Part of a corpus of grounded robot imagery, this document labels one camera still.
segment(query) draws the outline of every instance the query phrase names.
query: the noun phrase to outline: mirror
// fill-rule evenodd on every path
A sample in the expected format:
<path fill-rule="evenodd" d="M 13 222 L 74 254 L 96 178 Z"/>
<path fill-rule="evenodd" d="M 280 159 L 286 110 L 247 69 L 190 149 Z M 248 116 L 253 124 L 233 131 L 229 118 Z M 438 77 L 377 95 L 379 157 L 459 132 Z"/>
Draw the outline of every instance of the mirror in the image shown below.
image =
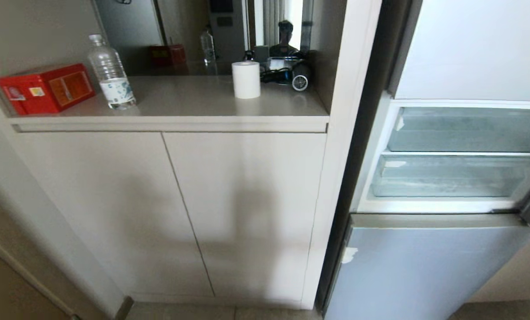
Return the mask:
<path fill-rule="evenodd" d="M 307 52 L 311 8 L 312 0 L 96 0 L 131 76 L 230 74 L 249 49 L 261 62 Z"/>

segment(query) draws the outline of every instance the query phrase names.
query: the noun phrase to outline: bottle label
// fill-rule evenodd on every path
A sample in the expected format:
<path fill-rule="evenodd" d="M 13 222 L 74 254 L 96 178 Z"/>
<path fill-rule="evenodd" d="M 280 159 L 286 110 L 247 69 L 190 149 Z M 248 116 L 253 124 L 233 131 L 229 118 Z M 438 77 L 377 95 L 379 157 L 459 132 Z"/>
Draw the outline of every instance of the bottle label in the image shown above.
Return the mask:
<path fill-rule="evenodd" d="M 135 99 L 126 78 L 108 79 L 100 82 L 105 98 L 110 104 L 126 103 Z"/>

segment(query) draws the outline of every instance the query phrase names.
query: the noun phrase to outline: baseboard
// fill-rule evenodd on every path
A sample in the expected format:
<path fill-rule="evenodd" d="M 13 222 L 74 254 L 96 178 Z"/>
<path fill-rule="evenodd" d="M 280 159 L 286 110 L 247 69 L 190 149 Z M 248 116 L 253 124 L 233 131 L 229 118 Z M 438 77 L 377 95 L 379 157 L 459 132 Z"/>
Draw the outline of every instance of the baseboard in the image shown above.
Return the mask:
<path fill-rule="evenodd" d="M 217 298 L 214 296 L 167 296 L 165 294 L 132 293 L 136 302 L 157 302 L 163 304 L 200 304 L 257 308 L 300 309 L 300 300 L 249 300 L 238 298 Z"/>
<path fill-rule="evenodd" d="M 135 301 L 130 296 L 125 296 L 119 311 L 117 311 L 117 314 L 115 315 L 115 320 L 125 320 L 128 313 L 131 312 L 133 304 L 135 304 Z"/>

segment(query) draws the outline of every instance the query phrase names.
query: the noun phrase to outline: refrigerator drawer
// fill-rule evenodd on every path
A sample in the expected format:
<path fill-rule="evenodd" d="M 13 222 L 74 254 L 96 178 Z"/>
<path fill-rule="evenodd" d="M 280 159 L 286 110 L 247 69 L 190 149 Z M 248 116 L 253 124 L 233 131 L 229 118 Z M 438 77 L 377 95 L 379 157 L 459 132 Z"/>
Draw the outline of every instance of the refrigerator drawer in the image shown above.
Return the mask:
<path fill-rule="evenodd" d="M 393 152 L 530 152 L 530 110 L 401 108 Z"/>
<path fill-rule="evenodd" d="M 527 177 L 530 156 L 381 156 L 376 197 L 509 197 Z"/>

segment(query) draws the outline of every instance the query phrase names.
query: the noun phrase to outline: toilet paper roll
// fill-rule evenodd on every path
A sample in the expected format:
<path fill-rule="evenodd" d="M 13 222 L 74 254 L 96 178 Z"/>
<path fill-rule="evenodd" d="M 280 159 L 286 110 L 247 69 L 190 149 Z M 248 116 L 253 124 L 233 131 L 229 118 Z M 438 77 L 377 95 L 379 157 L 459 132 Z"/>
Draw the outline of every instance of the toilet paper roll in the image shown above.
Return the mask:
<path fill-rule="evenodd" d="M 251 99 L 261 95 L 261 77 L 259 63 L 243 61 L 231 64 L 233 73 L 233 90 L 239 99 Z"/>

